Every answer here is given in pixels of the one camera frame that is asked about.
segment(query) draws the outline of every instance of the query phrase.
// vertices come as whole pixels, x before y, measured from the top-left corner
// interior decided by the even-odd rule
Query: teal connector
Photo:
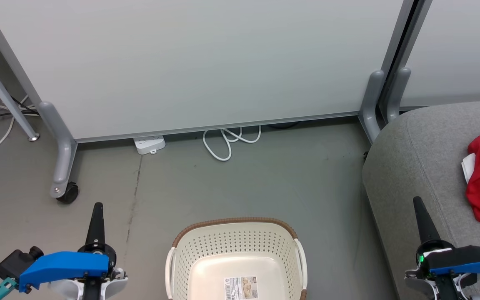
[[[13,281],[10,277],[7,277],[1,284],[0,284],[0,300],[5,298],[6,295],[10,294],[13,289],[15,289],[18,284]]]

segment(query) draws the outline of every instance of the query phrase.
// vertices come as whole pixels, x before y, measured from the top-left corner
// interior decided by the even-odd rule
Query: black knob
[[[31,249],[29,249],[29,255],[32,256],[34,260],[38,260],[38,258],[44,256],[44,252],[42,252],[39,247],[32,246]]]

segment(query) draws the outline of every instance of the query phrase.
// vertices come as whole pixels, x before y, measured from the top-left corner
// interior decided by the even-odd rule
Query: basket bottom
[[[267,253],[201,258],[190,271],[188,300],[289,300],[284,266],[263,255]]]

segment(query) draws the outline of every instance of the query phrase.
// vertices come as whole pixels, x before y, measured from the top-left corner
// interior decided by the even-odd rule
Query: perforated basket wall
[[[256,253],[282,265],[288,284],[288,299],[301,298],[302,283],[295,251],[295,232],[270,222],[235,222],[190,229],[175,239],[173,300],[188,300],[188,280],[192,265],[207,256],[228,253]]]

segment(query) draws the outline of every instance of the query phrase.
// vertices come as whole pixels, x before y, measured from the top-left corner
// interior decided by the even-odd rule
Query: concrete floor
[[[8,84],[16,98],[23,91]],[[0,261],[32,245],[46,254],[84,243],[92,207],[105,205],[107,243],[130,277],[113,299],[166,299],[164,263],[175,236],[205,220],[278,218],[299,235],[308,261],[308,299],[395,299],[360,172],[367,139],[356,118],[263,128],[256,144],[232,145],[219,162],[201,133],[171,135],[156,155],[137,154],[131,140],[80,145],[72,176],[78,199],[51,199],[57,148],[38,118],[40,140],[15,125],[0,146]],[[0,119],[0,137],[8,127]],[[225,155],[217,134],[209,144]],[[47,290],[7,299],[57,299]]]

